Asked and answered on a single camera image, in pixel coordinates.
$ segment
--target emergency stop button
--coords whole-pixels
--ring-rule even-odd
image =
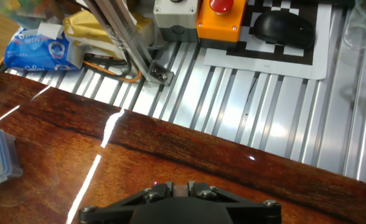
[[[224,15],[228,13],[234,4],[234,0],[210,0],[210,8],[218,15]]]

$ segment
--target black mouse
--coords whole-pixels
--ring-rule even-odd
[[[285,11],[262,13],[253,28],[258,39],[301,49],[312,47],[316,33],[309,21]]]

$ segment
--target metal frame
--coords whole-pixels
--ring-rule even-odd
[[[113,43],[127,50],[147,81],[169,86],[173,73],[153,61],[123,1],[84,0]]]

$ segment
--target glossy wooden surface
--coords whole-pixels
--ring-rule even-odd
[[[283,223],[366,223],[365,183],[130,111],[102,148],[106,123],[119,111],[0,74],[0,118],[8,114],[0,128],[16,136],[25,172],[0,185],[0,223],[70,223],[68,214],[84,205],[189,180],[254,202],[277,200]]]

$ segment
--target blue package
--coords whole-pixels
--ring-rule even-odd
[[[65,38],[29,35],[26,30],[13,37],[4,54],[7,67],[17,71],[79,70],[83,51]]]

